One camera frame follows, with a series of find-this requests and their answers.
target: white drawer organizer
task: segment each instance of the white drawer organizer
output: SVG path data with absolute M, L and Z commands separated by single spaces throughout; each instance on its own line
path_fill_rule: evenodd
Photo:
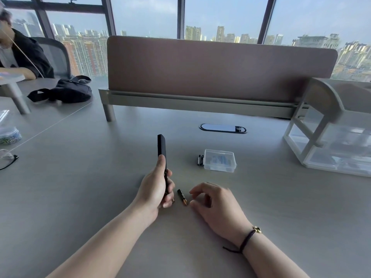
M 284 138 L 308 168 L 371 177 L 371 83 L 312 78 Z

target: hand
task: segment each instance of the hand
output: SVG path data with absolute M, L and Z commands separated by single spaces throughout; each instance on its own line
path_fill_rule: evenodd
M 193 187 L 189 193 L 193 199 L 205 193 L 204 203 L 192 200 L 191 207 L 200 213 L 216 234 L 239 248 L 253 226 L 232 192 L 215 184 L 203 182 Z
M 157 218 L 158 209 L 160 207 L 168 208 L 173 204 L 172 199 L 174 198 L 173 189 L 175 184 L 169 178 L 169 194 L 164 197 L 166 188 L 164 178 L 165 165 L 165 156 L 160 155 L 155 168 L 143 178 L 137 196 L 133 201 L 135 206 L 144 208 L 149 213 L 151 220 L 150 224 Z M 167 176 L 169 177 L 172 174 L 172 171 L 168 169 Z

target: window frame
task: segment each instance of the window frame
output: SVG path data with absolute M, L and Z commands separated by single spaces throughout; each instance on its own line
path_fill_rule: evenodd
M 47 11 L 71 12 L 71 13 L 93 13 L 104 14 L 107 22 L 108 35 L 117 35 L 114 16 L 112 13 L 111 0 L 102 0 L 101 5 L 71 4 L 71 3 L 51 3 L 43 0 L 15 1 L 1 0 L 5 8 L 9 9 L 31 9 L 34 10 L 39 20 L 40 26 L 46 38 L 54 39 L 52 26 L 46 14 Z M 269 23 L 273 14 L 276 0 L 268 0 L 265 9 L 257 44 L 263 44 L 267 36 Z M 184 40 L 184 12 L 186 0 L 178 0 L 177 16 L 177 39 Z

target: black jacket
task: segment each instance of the black jacket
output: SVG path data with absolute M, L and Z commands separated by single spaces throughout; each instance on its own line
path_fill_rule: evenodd
M 15 29 L 13 29 L 13 31 L 15 32 L 14 42 L 28 56 L 34 65 L 36 65 L 38 70 L 43 74 L 44 78 L 54 78 L 53 67 L 50 65 L 48 59 L 44 55 L 43 49 L 40 47 L 37 41 L 26 37 Z M 14 44 L 12 45 L 12 51 L 19 67 L 25 67 L 31 70 L 35 74 L 36 78 L 41 78 L 41 75 L 37 69 Z

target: black braided bracelet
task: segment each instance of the black braided bracelet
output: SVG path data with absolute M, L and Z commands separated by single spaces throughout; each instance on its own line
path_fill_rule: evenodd
M 223 247 L 223 249 L 226 249 L 227 251 L 229 251 L 231 253 L 242 253 L 243 249 L 246 247 L 246 244 L 248 243 L 250 238 L 255 234 L 255 232 L 262 233 L 262 231 L 260 230 L 259 227 L 253 226 L 253 230 L 251 230 L 250 233 L 247 235 L 247 237 L 244 239 L 244 241 L 242 242 L 242 244 L 240 246 L 240 249 L 238 251 L 234 251 L 234 250 L 228 249 L 226 247 Z

